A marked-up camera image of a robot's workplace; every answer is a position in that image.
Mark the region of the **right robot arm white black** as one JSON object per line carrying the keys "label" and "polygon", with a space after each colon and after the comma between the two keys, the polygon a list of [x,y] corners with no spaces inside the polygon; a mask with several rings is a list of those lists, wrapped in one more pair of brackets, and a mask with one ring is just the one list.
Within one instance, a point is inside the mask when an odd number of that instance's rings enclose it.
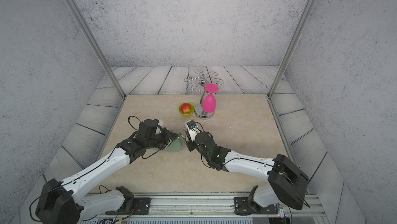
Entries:
{"label": "right robot arm white black", "polygon": [[197,150],[204,165],[217,171],[238,172],[260,178],[269,183],[266,187],[253,187],[250,198],[253,208],[265,208],[283,203],[300,210],[304,205],[309,184],[308,176],[288,157],[258,158],[244,155],[215,144],[212,134],[197,128],[186,130],[186,145],[191,152]]}

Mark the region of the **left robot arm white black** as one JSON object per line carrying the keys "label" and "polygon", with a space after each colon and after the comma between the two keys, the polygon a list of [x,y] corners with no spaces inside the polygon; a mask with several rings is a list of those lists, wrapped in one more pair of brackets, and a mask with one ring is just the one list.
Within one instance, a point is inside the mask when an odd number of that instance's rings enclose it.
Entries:
{"label": "left robot arm white black", "polygon": [[96,196],[87,196],[95,186],[116,171],[142,157],[148,149],[166,149],[179,135],[158,119],[144,120],[129,138],[118,143],[102,159],[61,181],[46,182],[31,219],[43,224],[78,224],[98,214],[127,215],[134,208],[134,195],[120,186]]}

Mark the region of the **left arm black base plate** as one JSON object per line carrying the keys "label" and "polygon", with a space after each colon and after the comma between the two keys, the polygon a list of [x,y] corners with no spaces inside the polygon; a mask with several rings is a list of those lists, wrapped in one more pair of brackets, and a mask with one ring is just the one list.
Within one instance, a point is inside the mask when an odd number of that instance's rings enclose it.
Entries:
{"label": "left arm black base plate", "polygon": [[105,215],[148,215],[151,200],[151,198],[130,198],[125,200],[118,210],[107,211]]}

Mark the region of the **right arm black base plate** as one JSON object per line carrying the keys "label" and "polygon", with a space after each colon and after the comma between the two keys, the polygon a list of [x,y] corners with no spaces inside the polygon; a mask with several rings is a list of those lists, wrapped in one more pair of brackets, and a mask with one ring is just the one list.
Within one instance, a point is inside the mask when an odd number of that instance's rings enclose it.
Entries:
{"label": "right arm black base plate", "polygon": [[234,198],[234,214],[239,216],[248,215],[278,215],[279,209],[277,205],[269,205],[261,207],[248,197],[235,197]]}

